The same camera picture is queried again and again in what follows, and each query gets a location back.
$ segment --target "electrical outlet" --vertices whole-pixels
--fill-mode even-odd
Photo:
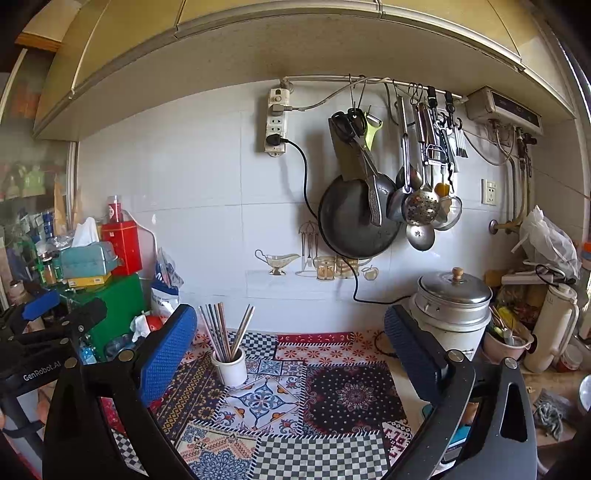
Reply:
[[[482,179],[482,203],[484,205],[496,205],[496,183]]]
[[[287,136],[287,112],[282,112],[280,115],[272,115],[271,107],[273,105],[289,106],[290,91],[284,88],[272,88],[269,91],[267,103],[267,133],[265,134],[265,138],[272,134],[279,134],[285,138]],[[285,153],[285,144],[280,143],[274,147],[265,142],[265,152],[272,157],[278,157]]]

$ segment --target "metal hose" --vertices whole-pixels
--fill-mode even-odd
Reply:
[[[513,185],[513,217],[511,220],[515,220],[517,217],[517,180],[515,178],[515,161],[513,157],[511,157],[511,153],[513,152],[513,145],[515,145],[515,130],[513,130],[513,145],[511,145],[511,151],[507,154],[507,152],[501,147],[501,139],[499,138],[499,130],[495,128],[495,138],[496,138],[496,146],[499,148],[500,151],[507,157],[507,160],[511,164],[511,175],[512,175],[512,185]]]
[[[505,223],[500,223],[499,225],[495,225],[495,230],[499,231],[499,230],[510,230],[513,231],[515,230],[517,227],[519,227],[521,225],[521,223],[523,222],[523,217],[525,216],[525,204],[526,204],[526,199],[525,199],[525,195],[526,195],[526,191],[527,191],[527,175],[523,174],[523,181],[521,182],[521,208],[519,209],[519,215],[517,216],[517,218],[513,219],[510,222],[505,222]]]

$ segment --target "pot lid knob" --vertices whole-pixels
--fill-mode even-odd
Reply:
[[[458,283],[462,281],[462,276],[464,275],[464,269],[460,267],[453,267],[452,268],[453,279],[452,282]]]

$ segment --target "green box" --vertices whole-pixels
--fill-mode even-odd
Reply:
[[[107,305],[105,319],[88,332],[90,343],[96,348],[95,355],[103,362],[106,361],[105,345],[113,338],[129,333],[131,321],[146,310],[141,283],[135,273],[127,277],[111,277],[105,285],[63,295],[72,304],[72,308],[96,298]]]

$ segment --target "bowl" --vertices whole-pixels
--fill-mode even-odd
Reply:
[[[531,338],[526,341],[525,345],[511,346],[500,342],[490,333],[485,332],[482,349],[492,363],[500,364],[501,361],[507,356],[514,360],[519,360],[519,357],[523,355],[523,352],[525,352],[525,350],[531,345],[531,342],[533,341],[534,339]]]
[[[591,407],[591,375],[587,375],[579,386],[579,410],[586,415]]]

